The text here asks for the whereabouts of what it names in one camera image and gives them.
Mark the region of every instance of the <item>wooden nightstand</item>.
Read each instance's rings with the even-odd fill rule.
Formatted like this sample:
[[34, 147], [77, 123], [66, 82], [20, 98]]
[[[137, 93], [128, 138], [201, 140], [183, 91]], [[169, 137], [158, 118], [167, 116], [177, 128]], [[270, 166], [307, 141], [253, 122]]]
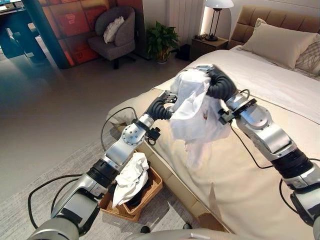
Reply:
[[200, 40], [192, 38], [190, 60], [194, 61], [200, 56], [215, 50], [226, 49], [228, 41], [229, 40], [221, 37], [218, 37], [217, 41], [207, 41], [205, 39]]

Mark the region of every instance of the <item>bed frame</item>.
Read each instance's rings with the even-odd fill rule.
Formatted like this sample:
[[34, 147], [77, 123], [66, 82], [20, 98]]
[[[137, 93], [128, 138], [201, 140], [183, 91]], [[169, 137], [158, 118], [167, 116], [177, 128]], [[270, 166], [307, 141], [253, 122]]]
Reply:
[[289, 11], [276, 10], [263, 6], [243, 5], [235, 24], [228, 49], [245, 44], [252, 36], [257, 18], [276, 27], [301, 32], [318, 33], [320, 17], [300, 15]]

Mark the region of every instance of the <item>green plant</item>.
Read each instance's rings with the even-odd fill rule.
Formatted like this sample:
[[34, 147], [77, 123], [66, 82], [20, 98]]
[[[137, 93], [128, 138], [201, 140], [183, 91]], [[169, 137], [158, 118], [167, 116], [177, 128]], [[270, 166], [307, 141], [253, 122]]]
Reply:
[[178, 48], [178, 34], [175, 27], [167, 27], [156, 21], [155, 27], [147, 30], [147, 53], [159, 62], [168, 60], [171, 48]]

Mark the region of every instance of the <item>gray armchair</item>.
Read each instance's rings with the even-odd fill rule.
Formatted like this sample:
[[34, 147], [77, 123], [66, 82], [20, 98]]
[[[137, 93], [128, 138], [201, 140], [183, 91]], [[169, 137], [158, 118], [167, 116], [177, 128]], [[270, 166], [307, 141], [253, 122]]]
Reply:
[[[114, 42], [106, 44], [104, 32], [120, 16], [124, 18], [124, 23], [116, 32]], [[114, 61], [114, 69], [118, 69], [119, 58], [135, 49], [135, 10], [130, 6], [113, 7], [98, 17], [94, 28], [97, 36], [88, 39], [90, 48], [109, 61]]]

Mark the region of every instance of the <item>white wall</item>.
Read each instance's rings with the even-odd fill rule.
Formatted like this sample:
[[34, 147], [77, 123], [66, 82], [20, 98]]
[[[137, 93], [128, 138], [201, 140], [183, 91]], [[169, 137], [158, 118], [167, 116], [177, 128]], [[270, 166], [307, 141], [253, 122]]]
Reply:
[[[223, 9], [220, 14], [216, 35], [229, 38], [236, 25], [242, 5], [260, 5], [268, 8], [300, 13], [303, 15], [320, 16], [320, 0], [232, 0], [234, 7]], [[209, 32], [213, 9], [205, 8], [201, 33]]]
[[167, 8], [167, 0], [143, 0], [145, 29], [153, 28], [156, 21], [167, 25]]

